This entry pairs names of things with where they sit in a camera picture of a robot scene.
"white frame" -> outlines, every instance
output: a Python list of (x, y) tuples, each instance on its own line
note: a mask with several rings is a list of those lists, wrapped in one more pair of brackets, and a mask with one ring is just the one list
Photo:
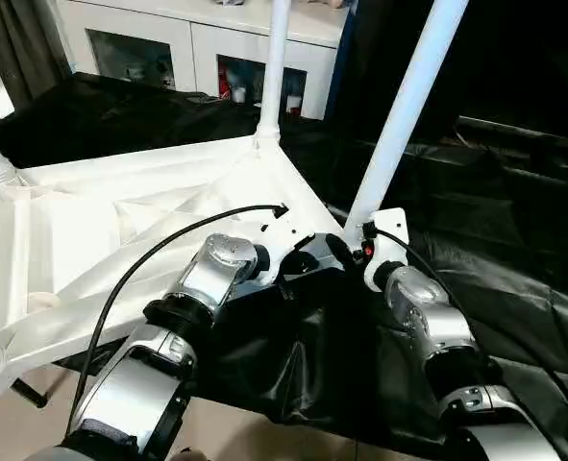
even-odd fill
[[(217, 55), (266, 63), (269, 37), (191, 23), (196, 89), (219, 96)], [(307, 72), (301, 115), (324, 118), (337, 50), (287, 40), (284, 67)]]
[(100, 75), (87, 29), (133, 36), (170, 46), (175, 89), (195, 91), (194, 58), (189, 23), (181, 19), (153, 16), (88, 3), (59, 0), (63, 29), (74, 70)]

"white cabinet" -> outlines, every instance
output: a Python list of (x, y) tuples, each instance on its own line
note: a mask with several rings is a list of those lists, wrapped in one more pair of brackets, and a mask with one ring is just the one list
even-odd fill
[(187, 21), (70, 0), (59, 7), (74, 70), (196, 90)]
[[(252, 76), (243, 75), (245, 82), (236, 89), (249, 92), (247, 103), (259, 99), (270, 0), (246, 0), (238, 7), (213, 0), (57, 2), (60, 33), (76, 71), (222, 96), (222, 73), (230, 76), (234, 67), (252, 67)], [(321, 119), (347, 12), (296, 0), (292, 5), (283, 109), (300, 106), (301, 115)]]
[[(268, 56), (268, 36), (248, 34), (230, 29), (191, 24), (194, 45), (196, 89), (219, 95), (218, 64), (230, 58), (265, 63)], [(285, 68), (300, 71), (301, 115), (323, 118), (333, 77), (336, 50), (288, 40), (285, 45)], [(286, 83), (284, 79), (284, 103)]]

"robotic arm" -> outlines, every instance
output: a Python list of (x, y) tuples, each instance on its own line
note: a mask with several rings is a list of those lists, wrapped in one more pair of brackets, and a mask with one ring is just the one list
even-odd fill
[(213, 234), (83, 397), (60, 446), (29, 461), (163, 460), (189, 402), (204, 338), (236, 285), (268, 271), (264, 247)]
[[(404, 212), (378, 211), (373, 218), (364, 247), (371, 257), (365, 282), (384, 292), (412, 338), (439, 402), (448, 459), (558, 461), (501, 380), (497, 365), (477, 347), (448, 294), (406, 265), (404, 248), (376, 232), (407, 241)], [(28, 461), (163, 460), (181, 427), (190, 398), (187, 383), (219, 309), (241, 283), (265, 285), (277, 276), (284, 256), (307, 238), (305, 232), (294, 235), (298, 227), (294, 232), (288, 227), (272, 230), (277, 245), (265, 235), (269, 250), (245, 239), (211, 235), (169, 292), (145, 307), (146, 325), (135, 329), (100, 372), (81, 400), (69, 435)]]
[(407, 241), (403, 211), (378, 211), (374, 225), (365, 282), (374, 291), (383, 290), (388, 307), (412, 338), (439, 402), (449, 459), (558, 461), (553, 446), (502, 381), (498, 365), (479, 350), (467, 320), (449, 304), (446, 291), (406, 266), (402, 248), (375, 232)]

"black cable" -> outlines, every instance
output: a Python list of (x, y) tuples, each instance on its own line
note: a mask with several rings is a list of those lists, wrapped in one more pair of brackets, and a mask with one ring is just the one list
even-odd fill
[(168, 235), (164, 238), (160, 243), (154, 246), (151, 250), (141, 256), (137, 262), (135, 262), (130, 269), (121, 277), (121, 279), (117, 282), (117, 284), (112, 289), (107, 301), (104, 303), (104, 307), (102, 307), (102, 312), (100, 313), (100, 317), (98, 318), (98, 322), (96, 323), (95, 329), (91, 334), (91, 339), (89, 341), (89, 347), (87, 348), (85, 361), (83, 363), (83, 368), (81, 369), (81, 375), (79, 376), (79, 382), (76, 386), (76, 392), (74, 394), (74, 400), (72, 401), (72, 409), (70, 410), (70, 418), (68, 419), (68, 426), (65, 430), (65, 435), (69, 435), (70, 433), (70, 426), (72, 425), (72, 419), (74, 418), (74, 414), (76, 412), (77, 407), (79, 406), (79, 401), (83, 396), (83, 392), (85, 391), (86, 381), (87, 381), (87, 372), (89, 370), (89, 365), (91, 364), (91, 360), (95, 353), (95, 349), (98, 345), (98, 340), (100, 339), (100, 335), (102, 334), (102, 329), (104, 328), (104, 323), (107, 320), (107, 316), (109, 315), (109, 311), (111, 310), (112, 304), (114, 300), (117, 298), (117, 295), (121, 291), (121, 288), (127, 283), (130, 277), (138, 270), (140, 266), (142, 266), (151, 256), (157, 253), (159, 250), (164, 248), (173, 240), (185, 235), (188, 232), (195, 231), (198, 228), (202, 228), (207, 224), (211, 224), (215, 221), (218, 221), (223, 218), (228, 218), (230, 216), (234, 216), (239, 213), (245, 213), (247, 211), (256, 211), (260, 209), (272, 209), (275, 212), (275, 217), (279, 218), (284, 213), (287, 212), (287, 207), (284, 205), (254, 205), (254, 206), (242, 206), (240, 208), (231, 209), (229, 211), (224, 211), (223, 213), (216, 214), (215, 216), (211, 216), (210, 218), (203, 219), (198, 221), (197, 223), (191, 224), (181, 230), (177, 230), (176, 232)]
[[(418, 254), (418, 252), (416, 252), (413, 248), (411, 248), (406, 242), (401, 240), (396, 235), (393, 235), (390, 232), (386, 232), (385, 230), (371, 229), (371, 231), (383, 235), (386, 238), (389, 238), (390, 240), (392, 240), (393, 242), (397, 243), (402, 248), (404, 248), (408, 253), (410, 253), (414, 257), (414, 259), (423, 266), (425, 271), (428, 272), (429, 275), (443, 287), (444, 291), (448, 293), (452, 305), (456, 309), (458, 309), (465, 317), (477, 323), (483, 324), (489, 327), (490, 329), (493, 329), (494, 331), (502, 334), (508, 340), (510, 340), (512, 343), (516, 344), (520, 349), (522, 349), (529, 357), (531, 357), (531, 359), (535, 362), (535, 364), (539, 368), (541, 368), (542, 371), (544, 371), (544, 373), (546, 373), (546, 375), (551, 379), (551, 381), (557, 387), (561, 395), (565, 398), (566, 404), (568, 406), (568, 387), (565, 385), (563, 380), (556, 374), (556, 372), (546, 363), (546, 361), (536, 351), (533, 350), (532, 347), (528, 346), (525, 342), (521, 341), (519, 338), (517, 338), (514, 334), (510, 333), (506, 329), (503, 329), (498, 325), (487, 323), (485, 320), (475, 318), (474, 316), (465, 312), (465, 310), (462, 308), (462, 304), (459, 302), (458, 298), (455, 296), (455, 294), (450, 289), (450, 287), (444, 282), (443, 278), (439, 276), (439, 274), (437, 274), (437, 272), (433, 269), (431, 264), (429, 264), (424, 257)], [(470, 328), (472, 329), (472, 334), (474, 334), (474, 337), (477, 338), (478, 340), (478, 335), (473, 331), (471, 325)]]

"white metal frame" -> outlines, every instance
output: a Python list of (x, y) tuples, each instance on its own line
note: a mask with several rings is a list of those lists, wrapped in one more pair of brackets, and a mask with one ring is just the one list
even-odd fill
[[(345, 227), (353, 248), (358, 226), (380, 207), (466, 4), (434, 1)], [(279, 146), (289, 10), (290, 0), (274, 0), (254, 136), (22, 171), (0, 154), (0, 394), (30, 369), (83, 351), (128, 265), (204, 215), (284, 202), (307, 229), (344, 234)], [(253, 238), (268, 219), (268, 213), (248, 213), (162, 250), (122, 291), (102, 341), (127, 335), (143, 321), (142, 307), (168, 288), (209, 233)], [(37, 286), (49, 291), (29, 289)]]

